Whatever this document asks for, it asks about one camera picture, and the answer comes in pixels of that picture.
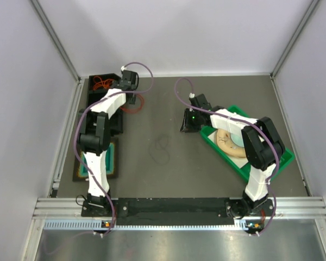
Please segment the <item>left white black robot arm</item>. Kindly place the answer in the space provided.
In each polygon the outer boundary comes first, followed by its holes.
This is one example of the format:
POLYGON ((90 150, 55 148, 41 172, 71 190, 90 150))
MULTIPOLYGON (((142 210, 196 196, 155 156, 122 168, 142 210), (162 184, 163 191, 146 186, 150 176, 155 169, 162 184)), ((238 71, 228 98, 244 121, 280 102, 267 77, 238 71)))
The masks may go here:
POLYGON ((112 211, 109 183, 106 177, 106 154, 111 142, 110 120, 118 109, 132 99, 139 85, 137 72, 125 67, 122 77, 113 81, 106 94, 90 106, 83 116, 77 144, 84 155, 84 166, 89 175, 86 208, 93 207, 99 215, 112 211))

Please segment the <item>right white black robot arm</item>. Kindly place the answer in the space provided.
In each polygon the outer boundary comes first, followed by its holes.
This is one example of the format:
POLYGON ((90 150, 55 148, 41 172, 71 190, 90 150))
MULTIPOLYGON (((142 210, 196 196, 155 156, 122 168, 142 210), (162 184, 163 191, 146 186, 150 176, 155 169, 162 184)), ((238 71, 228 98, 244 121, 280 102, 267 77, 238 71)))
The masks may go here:
POLYGON ((223 131, 218 142, 229 144, 236 156, 250 164, 249 179, 242 195, 244 213, 257 214, 268 198, 271 175, 278 172, 285 145, 268 117, 253 119, 232 113, 223 107, 212 107, 204 94, 189 94, 181 132, 198 132, 203 126, 223 131))

